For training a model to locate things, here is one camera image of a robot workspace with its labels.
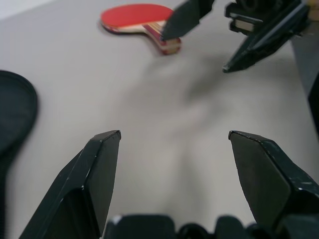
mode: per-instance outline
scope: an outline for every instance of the wooden paddle handle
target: wooden paddle handle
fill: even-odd
[[[146,34],[149,35],[160,48],[161,52],[165,55],[177,53],[180,50],[181,40],[175,38],[168,41],[163,41],[161,37],[161,26],[156,23],[144,24],[143,28],[146,30]]]

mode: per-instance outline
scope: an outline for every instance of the gray table surface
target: gray table surface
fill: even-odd
[[[192,221],[209,230],[222,214],[253,221],[227,139],[232,129],[275,140],[319,182],[318,140],[290,45],[226,75],[222,65],[243,40],[228,30],[228,1],[172,56],[146,37],[99,27],[101,11],[128,2],[58,0],[0,22],[0,68],[29,79],[40,102],[8,177],[8,238],[19,237],[85,143],[112,129],[123,139],[109,216],[168,213],[178,227]]]

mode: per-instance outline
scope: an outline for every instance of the black fabric object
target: black fabric object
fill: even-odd
[[[0,71],[0,239],[5,236],[5,180],[37,115],[37,94],[24,77]]]

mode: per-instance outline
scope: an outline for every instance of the ping pong paddle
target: ping pong paddle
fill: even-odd
[[[173,10],[156,4],[129,4],[114,7],[101,14],[101,24],[112,33],[145,33],[164,55],[180,50],[179,38],[163,41],[161,30]]]

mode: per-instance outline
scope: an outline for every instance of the tabletop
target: tabletop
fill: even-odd
[[[37,122],[8,176],[8,238],[19,237],[86,142],[113,129],[122,140],[109,216],[164,213],[177,227],[197,222],[210,231],[219,215],[252,222],[230,130],[273,139],[319,182],[318,139],[289,44],[223,74],[244,39],[228,30],[227,0],[171,56],[147,37],[100,27],[103,10],[134,2],[56,0],[0,21],[0,68],[29,79],[39,96]]]

